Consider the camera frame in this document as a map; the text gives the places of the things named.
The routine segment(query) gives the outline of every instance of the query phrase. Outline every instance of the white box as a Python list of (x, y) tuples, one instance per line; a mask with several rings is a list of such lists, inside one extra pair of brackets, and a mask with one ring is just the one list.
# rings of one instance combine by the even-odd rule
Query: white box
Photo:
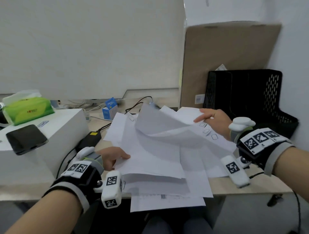
[[(38, 127), (48, 143), (26, 154), (16, 155), (6, 134), (30, 124)], [(0, 130), (0, 185), (53, 181), (65, 155), (88, 133), (82, 109), (55, 110), (54, 114)]]

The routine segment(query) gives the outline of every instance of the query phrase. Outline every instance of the hand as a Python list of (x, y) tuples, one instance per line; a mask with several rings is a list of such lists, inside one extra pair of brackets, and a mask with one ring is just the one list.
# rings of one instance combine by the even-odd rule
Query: hand
[(102, 156), (103, 167), (106, 171), (111, 171), (114, 169), (113, 166), (116, 162), (116, 159), (128, 159), (131, 157), (129, 154), (126, 154), (120, 147), (114, 146), (99, 150), (97, 154)]
[(224, 111), (202, 108), (200, 112), (203, 114), (194, 120), (195, 123), (204, 120), (216, 133), (222, 135), (227, 140), (231, 140), (229, 125), (232, 121)]

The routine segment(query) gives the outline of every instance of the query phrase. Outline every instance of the desk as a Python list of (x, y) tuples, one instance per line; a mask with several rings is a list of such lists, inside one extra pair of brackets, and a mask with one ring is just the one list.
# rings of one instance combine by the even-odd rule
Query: desk
[[(126, 100), (119, 105), (121, 112), (126, 108), (132, 107), (139, 99)], [(178, 106), (177, 98), (156, 98), (154, 100), (160, 107), (163, 105), (169, 107)], [(138, 113), (140, 106), (132, 109), (132, 113)], [(91, 111), (90, 115), (102, 118), (101, 109)], [(97, 131), (100, 127), (110, 123), (110, 121), (91, 118), (88, 124), (90, 131)], [(104, 138), (106, 131), (102, 131), (102, 138)], [(112, 146), (111, 142), (101, 140), (95, 147), (95, 150), (100, 150)], [(251, 176), (262, 170), (255, 165), (250, 165), (250, 169), (246, 173)], [(102, 178), (105, 178), (107, 172), (104, 172)], [(14, 185), (14, 186), (0, 186), (0, 201), (37, 201), (44, 192), (49, 188), (52, 182), (40, 183), (34, 185)], [(284, 194), (291, 193), (292, 190), (275, 176), (268, 177), (266, 175), (259, 175), (251, 179), (251, 185), (242, 189), (238, 189), (230, 178), (209, 178), (209, 183), (214, 196), (225, 196), (231, 194)], [(124, 194), (123, 198), (129, 198), (130, 194)]]

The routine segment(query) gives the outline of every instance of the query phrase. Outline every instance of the small blue box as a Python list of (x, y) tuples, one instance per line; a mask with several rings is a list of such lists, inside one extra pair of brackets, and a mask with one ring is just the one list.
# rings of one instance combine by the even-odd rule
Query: small blue box
[(115, 98), (111, 98), (105, 102), (106, 107), (102, 108), (103, 117), (107, 120), (113, 120), (118, 112), (118, 104)]

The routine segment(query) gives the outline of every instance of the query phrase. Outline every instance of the black power adapter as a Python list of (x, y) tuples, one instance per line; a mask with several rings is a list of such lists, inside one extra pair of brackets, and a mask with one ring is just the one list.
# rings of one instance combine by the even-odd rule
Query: black power adapter
[(81, 139), (81, 141), (75, 147), (76, 153), (85, 147), (95, 147), (101, 138), (100, 131), (88, 133), (88, 135)]

